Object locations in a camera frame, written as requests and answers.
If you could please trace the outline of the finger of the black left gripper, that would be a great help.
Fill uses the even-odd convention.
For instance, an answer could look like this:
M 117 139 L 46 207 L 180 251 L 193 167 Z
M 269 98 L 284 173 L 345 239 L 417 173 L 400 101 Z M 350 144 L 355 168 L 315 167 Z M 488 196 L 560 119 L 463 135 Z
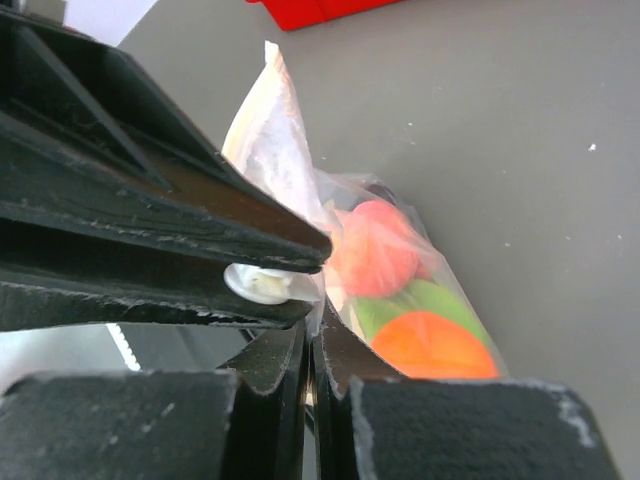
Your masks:
M 315 273 L 329 238 L 251 185 L 126 52 L 1 13 L 1 215 Z
M 232 292 L 225 264 L 73 234 L 1 222 L 1 329 L 91 323 L 288 329 L 310 302 L 260 305 Z

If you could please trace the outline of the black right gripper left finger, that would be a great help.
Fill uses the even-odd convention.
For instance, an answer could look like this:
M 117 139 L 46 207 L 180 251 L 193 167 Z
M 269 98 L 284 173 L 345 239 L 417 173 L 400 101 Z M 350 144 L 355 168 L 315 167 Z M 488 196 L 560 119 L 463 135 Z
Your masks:
M 5 479 L 297 479 L 304 328 L 1 336 Z

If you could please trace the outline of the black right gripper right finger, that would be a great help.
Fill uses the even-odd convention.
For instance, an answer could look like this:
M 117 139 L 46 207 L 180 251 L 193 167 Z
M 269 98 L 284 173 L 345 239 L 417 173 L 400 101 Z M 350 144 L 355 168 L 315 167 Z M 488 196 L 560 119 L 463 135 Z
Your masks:
M 323 479 L 615 479 L 589 407 L 537 379 L 413 380 L 327 305 L 311 344 Z

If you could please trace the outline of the orange fake fruit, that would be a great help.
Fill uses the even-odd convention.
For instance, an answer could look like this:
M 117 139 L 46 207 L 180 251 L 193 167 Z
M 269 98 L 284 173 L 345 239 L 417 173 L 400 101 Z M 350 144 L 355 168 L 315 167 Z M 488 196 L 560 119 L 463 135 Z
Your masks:
M 427 311 L 391 320 L 373 338 L 376 354 L 415 379 L 488 379 L 500 375 L 487 347 L 458 324 Z

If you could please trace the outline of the clear polka dot zip bag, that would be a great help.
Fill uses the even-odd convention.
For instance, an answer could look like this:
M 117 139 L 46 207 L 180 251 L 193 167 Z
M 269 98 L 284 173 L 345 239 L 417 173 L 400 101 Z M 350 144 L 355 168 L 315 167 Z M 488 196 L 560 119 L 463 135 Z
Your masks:
M 332 244 L 331 255 L 332 235 L 341 229 L 339 211 L 349 212 L 368 200 L 392 204 L 406 216 L 419 242 L 418 269 L 409 282 L 423 279 L 441 285 L 457 293 L 475 313 L 445 257 L 429 240 L 412 207 L 399 200 L 373 175 L 331 175 L 315 168 L 294 84 L 280 48 L 273 42 L 264 45 L 263 69 L 231 123 L 223 153 L 246 180 L 327 234 Z M 313 277 L 248 266 L 237 266 L 233 272 L 238 285 L 252 296 L 269 300 L 324 300 L 334 307 L 341 322 L 375 353 L 371 346 L 373 339 L 365 338 L 353 308 L 353 298 L 358 296 L 350 296 L 343 290 L 337 274 L 328 266 L 330 257 L 321 273 Z M 493 357 L 500 377 L 506 369 L 489 338 L 490 343 L 483 344 Z

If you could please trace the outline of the green fake fruit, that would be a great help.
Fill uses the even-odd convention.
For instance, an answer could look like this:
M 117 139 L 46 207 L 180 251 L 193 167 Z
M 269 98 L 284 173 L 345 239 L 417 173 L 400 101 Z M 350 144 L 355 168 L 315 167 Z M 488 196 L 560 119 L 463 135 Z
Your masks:
M 354 297 L 353 308 L 367 340 L 372 340 L 396 317 L 427 311 L 466 329 L 485 345 L 490 343 L 484 326 L 468 303 L 457 293 L 428 280 L 412 280 L 403 290 L 388 297 Z

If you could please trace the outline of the red peach fake fruit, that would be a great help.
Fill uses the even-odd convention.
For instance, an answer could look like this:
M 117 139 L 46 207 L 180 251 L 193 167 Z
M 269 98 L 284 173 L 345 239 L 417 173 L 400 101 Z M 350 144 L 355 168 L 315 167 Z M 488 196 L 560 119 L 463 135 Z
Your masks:
M 381 298 L 403 289 L 420 260 L 417 235 L 406 216 L 384 200 L 368 200 L 337 213 L 328 262 L 350 296 Z

